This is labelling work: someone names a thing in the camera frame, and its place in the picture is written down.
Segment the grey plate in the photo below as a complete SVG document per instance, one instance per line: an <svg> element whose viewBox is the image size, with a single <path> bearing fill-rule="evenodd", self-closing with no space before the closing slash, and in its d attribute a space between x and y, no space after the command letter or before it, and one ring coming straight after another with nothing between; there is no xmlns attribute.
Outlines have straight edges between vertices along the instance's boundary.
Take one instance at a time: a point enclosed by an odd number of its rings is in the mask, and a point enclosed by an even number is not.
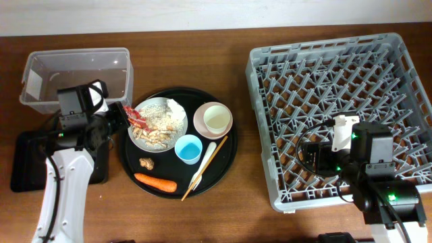
<svg viewBox="0 0 432 243"><path fill-rule="evenodd" d="M129 137L146 152L161 153L172 149L188 128L185 109L173 99L150 98L135 108L126 107L125 111L131 124Z"/></svg>

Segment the white tissue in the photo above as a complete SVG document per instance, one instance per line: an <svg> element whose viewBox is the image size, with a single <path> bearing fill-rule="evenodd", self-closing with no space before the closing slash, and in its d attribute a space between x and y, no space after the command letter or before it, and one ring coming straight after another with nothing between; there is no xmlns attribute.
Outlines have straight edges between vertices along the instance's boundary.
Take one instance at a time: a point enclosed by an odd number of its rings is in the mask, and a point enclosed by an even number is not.
<svg viewBox="0 0 432 243"><path fill-rule="evenodd" d="M172 119L183 121L186 117L186 112L184 108L175 100L167 99L167 106L170 110L170 116Z"/></svg>

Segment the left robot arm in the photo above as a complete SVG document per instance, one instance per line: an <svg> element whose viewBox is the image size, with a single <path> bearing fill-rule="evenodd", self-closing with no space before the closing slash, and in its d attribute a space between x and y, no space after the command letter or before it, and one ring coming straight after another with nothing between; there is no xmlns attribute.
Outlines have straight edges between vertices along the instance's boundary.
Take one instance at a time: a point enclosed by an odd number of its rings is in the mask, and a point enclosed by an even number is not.
<svg viewBox="0 0 432 243"><path fill-rule="evenodd" d="M47 176L33 242L83 242L86 193L95 157L113 134L129 128L124 106L59 118L61 129L42 136Z"/></svg>

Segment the rice and peanut scraps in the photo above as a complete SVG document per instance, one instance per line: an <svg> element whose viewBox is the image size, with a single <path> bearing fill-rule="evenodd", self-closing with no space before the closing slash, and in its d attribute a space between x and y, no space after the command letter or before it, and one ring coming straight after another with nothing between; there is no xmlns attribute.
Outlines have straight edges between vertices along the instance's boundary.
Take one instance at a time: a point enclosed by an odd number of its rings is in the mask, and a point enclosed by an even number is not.
<svg viewBox="0 0 432 243"><path fill-rule="evenodd" d="M138 110L146 119L147 130L132 126L132 137L153 150L168 149L184 129L185 122L172 119L167 104L147 105Z"/></svg>

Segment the red strawberry snack wrapper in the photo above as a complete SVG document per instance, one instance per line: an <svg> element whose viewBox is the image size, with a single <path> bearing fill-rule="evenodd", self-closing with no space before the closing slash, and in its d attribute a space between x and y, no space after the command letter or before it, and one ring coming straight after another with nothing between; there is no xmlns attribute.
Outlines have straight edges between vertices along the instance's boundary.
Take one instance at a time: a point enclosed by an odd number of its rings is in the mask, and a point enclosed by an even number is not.
<svg viewBox="0 0 432 243"><path fill-rule="evenodd" d="M139 112L130 106L124 106L124 111L128 116L128 121L132 126L137 128L147 130L149 127L147 126L146 119L139 114Z"/></svg>

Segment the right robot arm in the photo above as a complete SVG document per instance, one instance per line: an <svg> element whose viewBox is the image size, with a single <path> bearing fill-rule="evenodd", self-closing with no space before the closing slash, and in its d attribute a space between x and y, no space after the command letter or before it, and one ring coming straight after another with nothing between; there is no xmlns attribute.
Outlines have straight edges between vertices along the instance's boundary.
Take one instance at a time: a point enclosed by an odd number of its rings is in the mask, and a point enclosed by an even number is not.
<svg viewBox="0 0 432 243"><path fill-rule="evenodd" d="M426 242L426 213L416 186L395 175L393 136L382 124L360 122L348 133L348 148L328 142L297 142L298 163L322 178L347 183L375 242Z"/></svg>

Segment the pink bowl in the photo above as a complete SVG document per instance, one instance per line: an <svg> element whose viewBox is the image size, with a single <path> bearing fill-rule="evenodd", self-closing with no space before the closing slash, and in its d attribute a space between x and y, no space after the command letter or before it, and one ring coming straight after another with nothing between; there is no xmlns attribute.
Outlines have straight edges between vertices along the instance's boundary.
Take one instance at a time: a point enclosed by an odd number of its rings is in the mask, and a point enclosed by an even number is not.
<svg viewBox="0 0 432 243"><path fill-rule="evenodd" d="M215 121L218 117L223 119L222 124L217 127L211 126L209 122ZM196 131L211 140L225 136L232 128L233 122L231 111L224 104L218 102L208 102L201 105L193 117Z"/></svg>

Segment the blue cup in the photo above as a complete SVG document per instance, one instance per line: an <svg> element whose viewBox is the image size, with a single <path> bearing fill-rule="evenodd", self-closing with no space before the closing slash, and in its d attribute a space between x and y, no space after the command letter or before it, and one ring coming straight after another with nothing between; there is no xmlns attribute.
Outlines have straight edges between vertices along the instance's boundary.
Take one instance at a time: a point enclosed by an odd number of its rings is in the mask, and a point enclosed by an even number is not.
<svg viewBox="0 0 432 243"><path fill-rule="evenodd" d="M174 146L175 154L187 165L194 165L200 159L203 150L201 140L191 134L180 137Z"/></svg>

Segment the cream paper cup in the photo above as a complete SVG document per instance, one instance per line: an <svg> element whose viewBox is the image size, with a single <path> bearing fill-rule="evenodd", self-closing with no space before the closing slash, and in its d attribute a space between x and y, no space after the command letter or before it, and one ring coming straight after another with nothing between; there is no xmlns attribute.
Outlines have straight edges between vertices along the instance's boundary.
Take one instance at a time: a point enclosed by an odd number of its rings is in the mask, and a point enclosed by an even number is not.
<svg viewBox="0 0 432 243"><path fill-rule="evenodd" d="M212 105L203 115L204 123L212 134L224 132L230 122L231 115L229 110L222 105Z"/></svg>

